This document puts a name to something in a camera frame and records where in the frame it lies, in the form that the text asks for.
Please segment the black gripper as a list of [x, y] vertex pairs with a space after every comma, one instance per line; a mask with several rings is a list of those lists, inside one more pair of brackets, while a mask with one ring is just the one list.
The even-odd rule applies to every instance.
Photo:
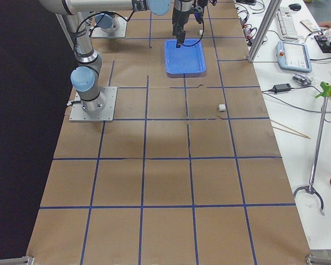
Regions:
[[173, 8], [172, 14], [172, 25], [173, 25], [173, 36], [176, 37], [176, 47], [181, 47], [185, 41], [186, 31], [184, 25], [188, 22], [188, 11], [180, 11]]

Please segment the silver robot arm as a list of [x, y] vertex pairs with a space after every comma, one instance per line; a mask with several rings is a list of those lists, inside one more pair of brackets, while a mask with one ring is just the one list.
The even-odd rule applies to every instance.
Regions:
[[[169, 3], [164, 5], [157, 4], [156, 1], [150, 1], [149, 3], [136, 1], [133, 4], [133, 11], [146, 11], [150, 10], [156, 15], [164, 15], [169, 10]], [[172, 35], [176, 37], [176, 48], [180, 48], [185, 41], [186, 31], [184, 25], [188, 22], [189, 16], [192, 13], [192, 2], [174, 1], [174, 7], [172, 12]], [[102, 13], [95, 16], [95, 26], [105, 29], [106, 31], [114, 32], [119, 26], [116, 22], [116, 13], [112, 14], [112, 11]]]
[[87, 18], [83, 18], [82, 13], [150, 10], [153, 14], [165, 15], [170, 8], [170, 1], [41, 1], [40, 3], [47, 10], [62, 16], [78, 62], [78, 67], [71, 73], [71, 82], [81, 99], [82, 110], [88, 114], [100, 112], [105, 107], [106, 97], [98, 87], [102, 58], [93, 48], [86, 26]]

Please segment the white block near arm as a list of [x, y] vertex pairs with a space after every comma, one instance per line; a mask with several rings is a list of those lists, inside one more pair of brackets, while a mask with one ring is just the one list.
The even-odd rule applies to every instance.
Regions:
[[226, 111], [226, 105], [225, 104], [219, 104], [218, 105], [218, 111], [219, 112], [225, 112]]

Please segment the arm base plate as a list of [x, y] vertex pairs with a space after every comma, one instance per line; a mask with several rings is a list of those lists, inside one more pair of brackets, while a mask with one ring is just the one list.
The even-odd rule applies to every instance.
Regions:
[[99, 87], [99, 97], [93, 101], [83, 101], [76, 92], [70, 112], [70, 122], [112, 122], [118, 93], [117, 87]]
[[123, 39], [126, 36], [127, 21], [123, 17], [103, 17], [98, 27], [94, 28], [94, 39]]

